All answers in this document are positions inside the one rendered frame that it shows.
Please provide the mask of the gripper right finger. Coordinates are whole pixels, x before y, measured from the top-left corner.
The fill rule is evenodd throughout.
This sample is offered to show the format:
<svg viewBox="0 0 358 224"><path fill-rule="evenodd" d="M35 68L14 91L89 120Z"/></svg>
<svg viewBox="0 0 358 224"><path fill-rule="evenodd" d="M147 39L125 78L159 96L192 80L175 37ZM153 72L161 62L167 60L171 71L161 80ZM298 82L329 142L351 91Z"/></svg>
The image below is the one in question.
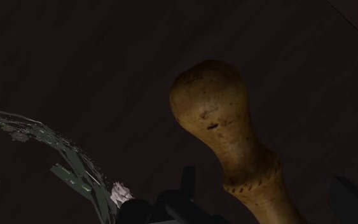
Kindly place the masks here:
<svg viewBox="0 0 358 224"><path fill-rule="evenodd" d="M341 224L358 224L358 187L348 178L335 176L332 179L327 203Z"/></svg>

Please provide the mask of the brown wooden pestle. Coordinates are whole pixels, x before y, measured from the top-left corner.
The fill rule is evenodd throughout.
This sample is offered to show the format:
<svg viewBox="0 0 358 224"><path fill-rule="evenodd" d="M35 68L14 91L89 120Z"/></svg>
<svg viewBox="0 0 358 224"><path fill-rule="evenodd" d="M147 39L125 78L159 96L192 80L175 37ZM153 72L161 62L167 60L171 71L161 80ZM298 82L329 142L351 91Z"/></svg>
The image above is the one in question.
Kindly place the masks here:
<svg viewBox="0 0 358 224"><path fill-rule="evenodd" d="M247 88L240 73L205 60L177 76L170 95L179 125L205 143L223 168L223 188L259 224L309 224L287 193L282 162L251 125Z"/></svg>

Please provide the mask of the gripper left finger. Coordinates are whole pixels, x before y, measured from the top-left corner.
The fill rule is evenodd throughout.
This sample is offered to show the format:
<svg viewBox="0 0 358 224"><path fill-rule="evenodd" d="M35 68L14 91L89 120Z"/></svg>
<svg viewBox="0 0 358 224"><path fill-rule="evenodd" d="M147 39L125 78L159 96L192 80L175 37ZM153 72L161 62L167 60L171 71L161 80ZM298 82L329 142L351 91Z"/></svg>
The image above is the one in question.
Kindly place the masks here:
<svg viewBox="0 0 358 224"><path fill-rule="evenodd" d="M220 215L209 215L193 202L195 167L186 166L181 186L165 190L155 204L130 199L121 206L116 224L232 224Z"/></svg>

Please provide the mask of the dark bowl with green rim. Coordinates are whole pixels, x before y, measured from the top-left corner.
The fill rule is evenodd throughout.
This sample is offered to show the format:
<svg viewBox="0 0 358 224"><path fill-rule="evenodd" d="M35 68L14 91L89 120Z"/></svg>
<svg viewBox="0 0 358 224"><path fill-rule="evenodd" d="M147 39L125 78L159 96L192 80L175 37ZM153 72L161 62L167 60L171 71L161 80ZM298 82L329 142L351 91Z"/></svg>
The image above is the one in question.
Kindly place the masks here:
<svg viewBox="0 0 358 224"><path fill-rule="evenodd" d="M39 121L4 111L0 111L0 129L14 141L35 139L57 150L67 165L52 165L52 173L92 203L100 224L117 224L120 203L112 200L99 168L72 141Z"/></svg>

